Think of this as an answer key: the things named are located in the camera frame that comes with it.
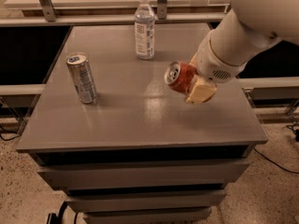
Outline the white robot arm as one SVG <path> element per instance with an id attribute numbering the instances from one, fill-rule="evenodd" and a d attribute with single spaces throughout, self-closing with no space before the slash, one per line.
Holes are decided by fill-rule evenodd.
<path id="1" fill-rule="evenodd" d="M 197 74 L 185 102 L 210 100 L 218 83 L 240 74 L 250 59 L 282 40 L 299 41 L 299 0 L 231 0 L 231 10 L 192 58 Z"/>

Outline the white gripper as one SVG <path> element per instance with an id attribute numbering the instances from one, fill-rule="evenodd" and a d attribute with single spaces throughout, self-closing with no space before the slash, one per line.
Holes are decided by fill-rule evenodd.
<path id="1" fill-rule="evenodd" d="M 196 67 L 201 76 L 195 75 L 192 78 L 185 98 L 187 104 L 207 102 L 217 91 L 216 83 L 228 82 L 245 69 L 245 63 L 233 66 L 223 62 L 212 49 L 211 35 L 212 31 L 206 35 L 190 60 L 190 65 Z"/>

